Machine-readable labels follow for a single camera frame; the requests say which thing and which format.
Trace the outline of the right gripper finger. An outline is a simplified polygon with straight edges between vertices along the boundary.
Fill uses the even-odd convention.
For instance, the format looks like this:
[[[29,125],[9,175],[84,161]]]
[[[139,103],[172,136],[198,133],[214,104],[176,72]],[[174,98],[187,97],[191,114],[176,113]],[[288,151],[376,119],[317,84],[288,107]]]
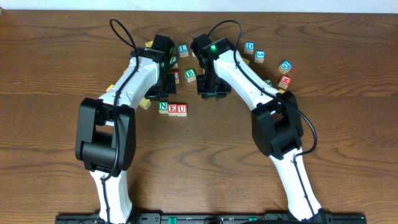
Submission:
[[[214,97],[219,100],[225,98],[231,93],[231,87],[229,85],[218,86],[217,90],[214,92]]]
[[[197,93],[204,100],[207,99],[206,78],[204,75],[197,76]]]

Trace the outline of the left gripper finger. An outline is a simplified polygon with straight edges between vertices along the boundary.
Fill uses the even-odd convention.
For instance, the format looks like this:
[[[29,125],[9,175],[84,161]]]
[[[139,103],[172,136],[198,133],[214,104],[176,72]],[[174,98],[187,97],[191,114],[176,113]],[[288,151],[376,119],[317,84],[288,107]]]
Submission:
[[[173,73],[169,73],[166,79],[166,90],[168,95],[176,94],[176,85],[175,85],[175,75]]]
[[[146,93],[145,98],[149,100],[160,100],[162,98],[162,94],[158,91],[152,91]]]

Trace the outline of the green N block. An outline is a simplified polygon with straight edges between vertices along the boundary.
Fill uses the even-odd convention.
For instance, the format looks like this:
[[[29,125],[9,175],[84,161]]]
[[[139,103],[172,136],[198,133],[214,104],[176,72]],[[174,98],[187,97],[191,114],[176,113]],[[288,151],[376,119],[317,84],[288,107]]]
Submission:
[[[167,114],[169,112],[169,103],[166,101],[159,102],[159,113]]]

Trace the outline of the red E block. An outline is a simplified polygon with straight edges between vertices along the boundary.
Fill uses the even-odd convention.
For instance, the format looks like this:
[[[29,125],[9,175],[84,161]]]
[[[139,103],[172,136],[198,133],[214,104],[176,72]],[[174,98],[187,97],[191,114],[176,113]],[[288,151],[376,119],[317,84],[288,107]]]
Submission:
[[[168,104],[168,115],[169,116],[177,116],[178,112],[177,112],[177,104]]]

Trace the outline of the red U block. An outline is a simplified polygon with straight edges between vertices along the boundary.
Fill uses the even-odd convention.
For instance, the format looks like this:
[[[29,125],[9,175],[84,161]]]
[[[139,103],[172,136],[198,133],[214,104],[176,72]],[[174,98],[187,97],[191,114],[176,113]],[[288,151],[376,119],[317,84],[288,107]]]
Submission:
[[[179,117],[187,116],[187,105],[186,104],[178,104],[177,105],[177,116],[179,116]]]

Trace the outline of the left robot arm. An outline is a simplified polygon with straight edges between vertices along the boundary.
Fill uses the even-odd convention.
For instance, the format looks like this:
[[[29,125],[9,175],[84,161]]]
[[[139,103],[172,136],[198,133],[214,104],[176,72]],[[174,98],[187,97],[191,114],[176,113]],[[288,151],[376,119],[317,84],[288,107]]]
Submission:
[[[139,47],[120,79],[78,114],[75,155],[98,191],[101,223],[126,223],[132,212],[126,171],[136,151],[136,109],[161,79],[168,79],[173,47]]]

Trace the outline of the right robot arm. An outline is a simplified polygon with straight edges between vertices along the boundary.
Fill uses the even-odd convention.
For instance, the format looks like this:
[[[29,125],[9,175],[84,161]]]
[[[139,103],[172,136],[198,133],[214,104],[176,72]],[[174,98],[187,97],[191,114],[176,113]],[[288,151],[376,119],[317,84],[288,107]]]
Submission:
[[[280,93],[260,78],[226,38],[211,41],[206,34],[191,44],[205,73],[198,78],[202,96],[226,95],[235,90],[251,110],[252,138],[274,163],[284,186],[290,214],[299,221],[314,221],[321,210],[303,164],[302,122],[294,95]]]

